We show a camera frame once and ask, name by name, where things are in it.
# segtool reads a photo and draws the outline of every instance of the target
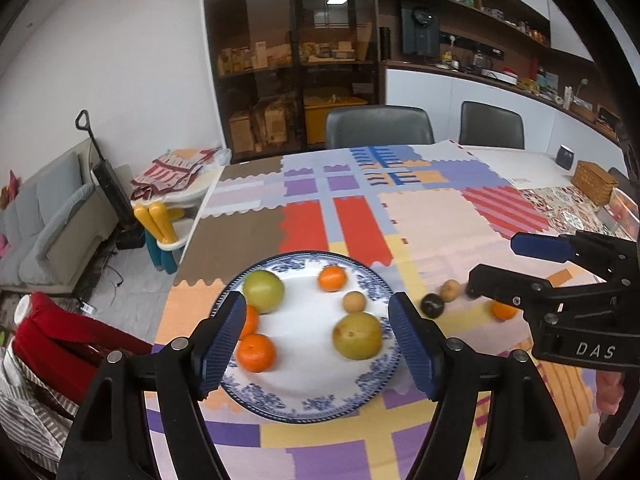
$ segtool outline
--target ceiling light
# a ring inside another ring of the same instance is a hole
[[[327,5],[342,5],[347,2],[347,0],[327,0]]]

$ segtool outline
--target blue gripper pad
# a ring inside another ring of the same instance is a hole
[[[246,318],[246,301],[238,292],[231,292],[214,315],[220,322],[217,333],[202,358],[200,392],[206,397],[217,390],[242,332]]]
[[[555,236],[516,233],[511,238],[511,250],[520,256],[529,256],[549,262],[573,261],[575,249],[567,238]]]
[[[432,348],[430,351],[427,346],[431,345],[424,343],[428,333],[425,334],[421,330],[421,324],[433,322],[423,319],[418,314],[414,304],[404,292],[396,292],[389,299],[389,322],[415,386],[429,399],[438,400],[442,372],[441,367],[434,362],[433,351],[439,353],[439,348]]]

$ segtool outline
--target yellow storage bin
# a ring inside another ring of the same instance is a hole
[[[331,99],[305,97],[306,142],[309,144],[324,142],[324,124],[326,123],[327,114],[333,108],[365,104],[367,104],[367,102],[358,97],[341,97]]]

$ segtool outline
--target orange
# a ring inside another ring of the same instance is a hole
[[[239,340],[244,339],[249,334],[255,333],[258,330],[258,324],[260,323],[260,315],[251,305],[246,306],[246,317],[244,318],[244,327],[240,333]]]
[[[325,267],[318,274],[318,285],[325,292],[340,290],[345,283],[347,283],[347,273],[337,265]]]
[[[508,319],[511,319],[519,313],[519,311],[519,308],[515,308],[511,305],[506,305],[495,300],[491,302],[491,312],[500,321],[507,321]]]
[[[276,362],[276,347],[264,334],[249,334],[238,345],[236,360],[248,372],[263,372]]]

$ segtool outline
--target black thermos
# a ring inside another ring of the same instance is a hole
[[[380,27],[380,59],[391,59],[391,31]]]

